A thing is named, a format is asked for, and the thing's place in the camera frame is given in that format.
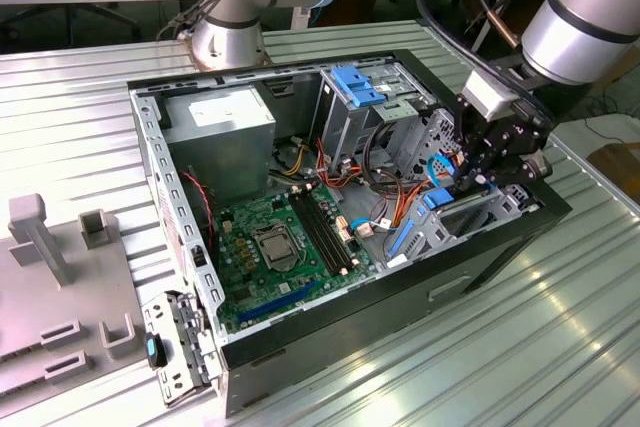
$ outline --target table leg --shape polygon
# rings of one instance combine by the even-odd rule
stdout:
[[[294,7],[291,16],[291,30],[302,30],[309,27],[311,9],[307,7]]]

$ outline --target expansion slot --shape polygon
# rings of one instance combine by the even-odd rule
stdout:
[[[351,259],[345,252],[342,242],[325,220],[313,196],[307,192],[290,195],[289,203],[309,234],[314,247],[322,256],[329,272],[332,275],[340,275],[351,270],[353,268]]]
[[[309,292],[316,286],[317,282],[311,282],[308,285],[305,285],[299,290],[295,292],[291,292],[287,295],[280,297],[279,299],[272,300],[271,302],[267,302],[260,307],[256,307],[255,309],[248,310],[238,315],[238,322],[247,322],[249,320],[257,319],[258,317],[262,317],[263,315],[270,314],[271,312],[275,312],[282,307],[286,307],[287,305],[291,305],[295,302],[298,302],[304,299]]]

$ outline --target label sticker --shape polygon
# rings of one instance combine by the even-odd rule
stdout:
[[[234,90],[220,97],[193,102],[189,111],[198,127],[224,122],[251,122],[257,115],[264,115],[251,89]]]

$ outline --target metal bracket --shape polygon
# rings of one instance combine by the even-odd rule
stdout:
[[[159,336],[167,364],[157,371],[162,400],[173,406],[208,387],[223,374],[212,333],[192,294],[165,292],[143,308],[147,332]]]

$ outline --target slotted aluminum surface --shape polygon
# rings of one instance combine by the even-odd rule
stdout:
[[[413,22],[265,40],[275,62],[409,48],[454,91],[468,74]],[[170,42],[0,58],[1,234],[19,193],[40,192],[49,223],[101,207],[118,216],[140,301],[179,288],[125,82],[193,71]],[[0,425],[638,425],[638,220],[564,151],[546,154],[574,209],[558,228],[486,288],[236,418],[223,420],[211,394],[166,410],[140,362]]]

